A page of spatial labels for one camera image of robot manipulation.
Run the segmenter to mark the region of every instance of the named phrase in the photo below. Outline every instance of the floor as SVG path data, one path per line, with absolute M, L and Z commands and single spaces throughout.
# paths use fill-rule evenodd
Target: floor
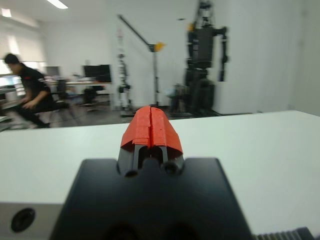
M 132 117 L 121 117 L 120 111 L 111 110 L 111 107 L 106 102 L 99 104 L 98 110 L 88 111 L 85 106 L 73 104 L 72 112 L 76 121 L 67 112 L 45 112 L 40 114 L 40 118 L 45 123 L 50 123 L 51 128 L 75 127 L 75 126 L 95 126 L 95 125 L 109 125 L 109 124 L 124 124 L 130 123 Z M 30 122 L 26 122 L 14 111 L 6 113 L 12 121 L 10 125 L 14 125 L 13 129 L 32 129 L 36 126 Z M 170 117 L 169 119 L 181 119 L 186 117 Z

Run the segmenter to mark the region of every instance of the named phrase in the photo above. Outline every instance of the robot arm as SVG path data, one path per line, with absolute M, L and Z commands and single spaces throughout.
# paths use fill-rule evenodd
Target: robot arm
M 215 28 L 212 23 L 213 4 L 210 0 L 199 0 L 196 16 L 188 31 L 189 57 L 195 68 L 210 68 L 212 66 L 213 45 L 216 36 L 222 36 L 222 58 L 219 81 L 225 80 L 225 65 L 227 56 L 227 27 Z
M 215 36 L 222 36 L 221 45 L 222 45 L 222 58 L 221 58 L 221 70 L 220 70 L 220 77 L 219 82 L 225 81 L 225 65 L 228 62 L 229 58 L 227 56 L 227 44 L 228 44 L 228 36 L 227 36 L 227 27 L 222 27 L 220 29 L 214 29 L 213 37 Z

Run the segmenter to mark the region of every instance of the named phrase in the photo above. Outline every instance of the office chair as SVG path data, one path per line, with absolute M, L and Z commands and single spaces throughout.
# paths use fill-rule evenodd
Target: office chair
M 100 85 L 100 86 L 93 86 L 90 88 L 86 88 L 84 90 L 83 92 L 84 104 L 82 106 L 86 107 L 88 112 L 105 110 L 105 109 L 99 108 L 99 102 L 97 101 L 97 96 L 98 96 L 97 91 L 103 91 L 104 89 L 105 87 Z
M 51 94 L 55 98 L 53 107 L 43 112 L 50 113 L 48 117 L 49 123 L 51 122 L 54 113 L 57 113 L 63 121 L 67 121 L 68 119 L 65 117 L 65 112 L 68 112 L 71 118 L 75 121 L 75 123 L 77 125 L 80 125 L 80 122 L 77 120 L 73 110 L 71 109 L 71 105 L 67 102 L 67 82 L 65 79 L 60 79 L 57 81 L 56 91 L 52 92 Z

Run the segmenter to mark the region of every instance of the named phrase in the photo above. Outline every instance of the ceiling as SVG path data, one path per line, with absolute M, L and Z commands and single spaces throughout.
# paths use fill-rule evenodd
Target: ceiling
M 43 22 L 101 21 L 106 10 L 105 0 L 60 1 L 68 9 L 58 9 L 47 0 L 0 0 L 0 5 Z

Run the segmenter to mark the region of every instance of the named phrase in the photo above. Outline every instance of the white table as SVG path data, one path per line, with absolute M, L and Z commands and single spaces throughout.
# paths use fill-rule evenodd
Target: white table
M 253 233 L 320 234 L 319 117 L 286 111 L 171 124 L 185 159 L 220 159 Z M 63 204 L 82 160 L 116 159 L 127 126 L 1 133 L 0 202 Z

